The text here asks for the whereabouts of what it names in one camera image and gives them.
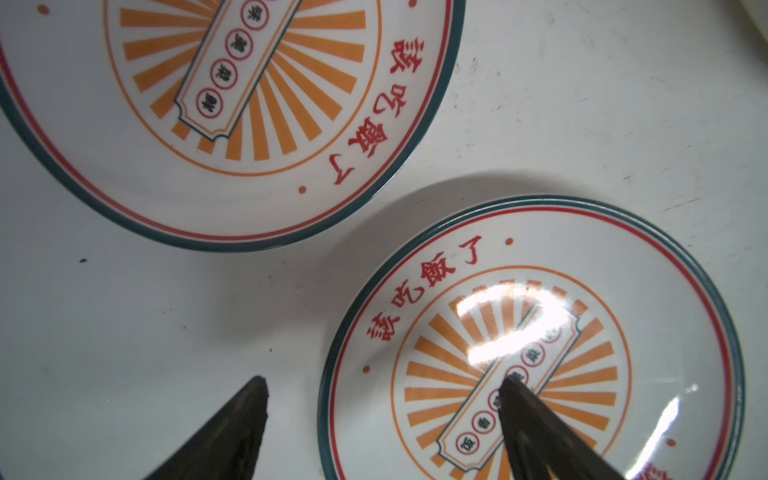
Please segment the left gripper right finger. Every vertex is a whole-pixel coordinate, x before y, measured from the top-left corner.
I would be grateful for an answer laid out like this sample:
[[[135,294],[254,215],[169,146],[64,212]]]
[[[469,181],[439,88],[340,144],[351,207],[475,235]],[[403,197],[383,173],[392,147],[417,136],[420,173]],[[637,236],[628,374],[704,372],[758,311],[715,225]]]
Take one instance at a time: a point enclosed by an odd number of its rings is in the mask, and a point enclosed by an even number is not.
[[[520,380],[504,379],[499,398],[500,425],[515,479],[623,478]]]

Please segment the orange sunburst plate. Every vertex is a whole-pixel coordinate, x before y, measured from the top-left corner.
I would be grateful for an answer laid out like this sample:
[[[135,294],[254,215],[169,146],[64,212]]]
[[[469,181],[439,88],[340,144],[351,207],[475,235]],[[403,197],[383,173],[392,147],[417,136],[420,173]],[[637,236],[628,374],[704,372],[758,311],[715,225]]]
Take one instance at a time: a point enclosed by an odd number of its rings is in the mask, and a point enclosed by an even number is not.
[[[457,213],[350,305],[318,399],[328,479],[508,479],[505,379],[627,479],[725,479],[745,375],[715,285],[644,219],[564,196]]]

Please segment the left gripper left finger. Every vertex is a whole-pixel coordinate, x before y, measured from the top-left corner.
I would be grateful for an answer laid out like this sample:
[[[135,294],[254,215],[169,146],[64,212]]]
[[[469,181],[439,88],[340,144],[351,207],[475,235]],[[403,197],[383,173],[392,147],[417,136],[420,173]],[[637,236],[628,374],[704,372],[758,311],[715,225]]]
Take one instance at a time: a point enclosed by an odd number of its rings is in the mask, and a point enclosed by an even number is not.
[[[151,479],[251,479],[268,418],[262,376],[249,380]]]

